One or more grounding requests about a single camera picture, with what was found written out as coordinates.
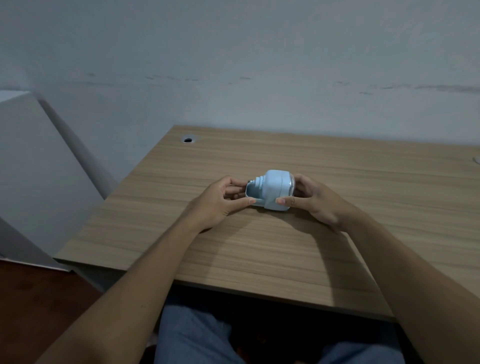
blue pants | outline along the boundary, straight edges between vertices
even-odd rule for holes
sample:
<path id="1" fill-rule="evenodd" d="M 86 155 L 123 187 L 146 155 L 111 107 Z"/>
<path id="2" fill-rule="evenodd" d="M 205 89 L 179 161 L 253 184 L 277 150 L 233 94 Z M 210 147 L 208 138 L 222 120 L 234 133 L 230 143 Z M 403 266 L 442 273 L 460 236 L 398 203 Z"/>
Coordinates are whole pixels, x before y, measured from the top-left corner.
<path id="1" fill-rule="evenodd" d="M 228 340 L 231 325 L 200 305 L 190 304 L 178 293 L 169 294 L 160 320 L 155 364 L 244 363 Z M 319 364 L 404 363 L 393 324 L 377 325 L 378 343 L 327 345 Z"/>

right hand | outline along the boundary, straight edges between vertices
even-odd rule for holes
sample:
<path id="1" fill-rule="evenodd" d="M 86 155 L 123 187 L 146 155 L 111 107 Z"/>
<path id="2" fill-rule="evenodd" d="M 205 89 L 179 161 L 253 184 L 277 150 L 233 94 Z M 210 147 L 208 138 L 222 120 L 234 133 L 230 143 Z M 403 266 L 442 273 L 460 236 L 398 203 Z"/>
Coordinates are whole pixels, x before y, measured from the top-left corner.
<path id="1" fill-rule="evenodd" d="M 296 174 L 294 178 L 294 196 L 279 197 L 276 203 L 307 210 L 320 222 L 344 231 L 345 219 L 356 208 L 323 183 L 302 174 Z"/>

light blue object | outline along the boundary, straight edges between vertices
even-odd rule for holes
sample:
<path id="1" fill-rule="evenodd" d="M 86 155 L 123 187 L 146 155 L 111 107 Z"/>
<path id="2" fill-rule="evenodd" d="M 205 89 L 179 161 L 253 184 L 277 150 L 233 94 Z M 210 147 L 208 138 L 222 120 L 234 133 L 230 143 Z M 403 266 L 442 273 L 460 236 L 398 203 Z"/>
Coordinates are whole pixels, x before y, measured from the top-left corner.
<path id="1" fill-rule="evenodd" d="M 262 206 L 269 210 L 286 211 L 288 206 L 275 202 L 278 197 L 292 196 L 295 179 L 286 170 L 268 170 L 264 176 L 251 180 L 247 184 L 245 195 L 257 200 L 254 206 Z"/>

wooden desk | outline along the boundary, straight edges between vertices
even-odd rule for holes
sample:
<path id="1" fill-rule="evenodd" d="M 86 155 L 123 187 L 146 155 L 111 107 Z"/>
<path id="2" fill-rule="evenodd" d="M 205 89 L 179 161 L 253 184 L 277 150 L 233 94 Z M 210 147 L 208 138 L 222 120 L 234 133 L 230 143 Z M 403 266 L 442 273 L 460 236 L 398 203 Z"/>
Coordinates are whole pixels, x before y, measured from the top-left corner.
<path id="1" fill-rule="evenodd" d="M 180 138 L 192 133 L 195 143 Z M 175 126 L 56 258 L 128 269 L 209 183 L 321 180 L 480 295 L 480 147 Z M 353 244 L 301 211 L 248 208 L 197 237 L 177 279 L 363 315 L 391 312 Z"/>

